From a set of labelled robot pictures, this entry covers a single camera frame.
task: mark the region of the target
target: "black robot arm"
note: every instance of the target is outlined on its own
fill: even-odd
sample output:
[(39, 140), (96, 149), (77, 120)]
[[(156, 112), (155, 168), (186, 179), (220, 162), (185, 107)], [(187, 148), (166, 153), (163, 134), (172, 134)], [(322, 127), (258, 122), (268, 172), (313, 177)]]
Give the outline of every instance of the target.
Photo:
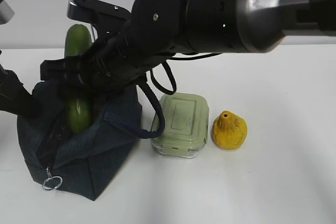
[(82, 56), (41, 65), (95, 93), (117, 92), (176, 53), (269, 52), (286, 36), (336, 36), (336, 0), (135, 0), (132, 12), (70, 0), (68, 17), (95, 26)]
[[(0, 0), (0, 25), (9, 22), (13, 16), (14, 12), (6, 1)], [(0, 110), (28, 118), (36, 118), (42, 112), (40, 103), (23, 87), (15, 72), (5, 70), (2, 65), (0, 65)]]

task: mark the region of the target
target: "yellow pear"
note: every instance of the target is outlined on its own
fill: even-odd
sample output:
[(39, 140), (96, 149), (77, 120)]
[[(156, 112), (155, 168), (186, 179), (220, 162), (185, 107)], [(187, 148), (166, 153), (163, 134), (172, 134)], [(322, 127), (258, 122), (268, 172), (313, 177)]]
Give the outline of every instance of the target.
[(225, 150), (241, 147), (247, 136), (247, 124), (234, 113), (224, 111), (214, 122), (212, 138), (215, 144)]

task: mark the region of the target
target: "green cucumber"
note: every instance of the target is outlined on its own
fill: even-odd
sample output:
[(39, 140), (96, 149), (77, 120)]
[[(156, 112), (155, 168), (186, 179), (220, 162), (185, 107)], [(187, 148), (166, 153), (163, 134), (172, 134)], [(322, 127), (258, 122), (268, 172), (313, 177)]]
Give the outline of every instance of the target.
[[(85, 53), (92, 45), (91, 35), (84, 25), (73, 25), (67, 32), (64, 57), (78, 56)], [(92, 101), (82, 92), (78, 98), (67, 100), (67, 119), (75, 134), (88, 129), (93, 122)]]

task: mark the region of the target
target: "silver cylinder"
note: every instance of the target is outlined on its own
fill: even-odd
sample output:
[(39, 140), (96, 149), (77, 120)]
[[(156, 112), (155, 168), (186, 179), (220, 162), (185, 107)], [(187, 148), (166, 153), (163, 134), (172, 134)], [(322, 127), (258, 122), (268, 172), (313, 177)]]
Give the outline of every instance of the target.
[(0, 25), (9, 22), (13, 16), (14, 16), (13, 10), (6, 3), (6, 1), (3, 0), (0, 3)]
[(269, 52), (288, 35), (323, 36), (317, 23), (298, 19), (310, 10), (309, 0), (237, 0), (236, 8), (239, 35), (250, 52)]

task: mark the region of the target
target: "black cable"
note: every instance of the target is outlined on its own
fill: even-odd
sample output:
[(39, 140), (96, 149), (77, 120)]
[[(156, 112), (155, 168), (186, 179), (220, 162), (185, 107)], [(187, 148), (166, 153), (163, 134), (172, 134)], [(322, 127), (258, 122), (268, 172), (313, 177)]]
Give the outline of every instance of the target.
[(159, 89), (161, 92), (165, 93), (165, 94), (168, 94), (168, 95), (173, 95), (176, 93), (177, 91), (177, 84), (176, 84), (176, 80), (174, 78), (174, 75), (173, 75), (173, 72), (171, 70), (171, 68), (169, 67), (168, 63), (165, 61), (164, 63), (162, 63), (162, 66), (164, 68), (164, 70), (166, 71), (167, 73), (167, 76), (170, 80), (170, 83), (172, 84), (172, 87), (173, 87), (173, 90), (168, 90), (166, 88), (164, 88), (163, 86), (161, 86), (158, 81), (156, 80), (155, 76), (154, 76), (154, 73), (153, 73), (153, 69), (150, 70), (150, 73), (151, 73), (151, 80), (152, 80), (152, 83), (154, 84), (154, 86)]
[(210, 58), (213, 56), (217, 56), (217, 55), (221, 55), (221, 54), (209, 54), (209, 55), (201, 55), (201, 56), (196, 56), (196, 57), (173, 57), (170, 58), (170, 60), (201, 60), (201, 59), (206, 59), (206, 58)]

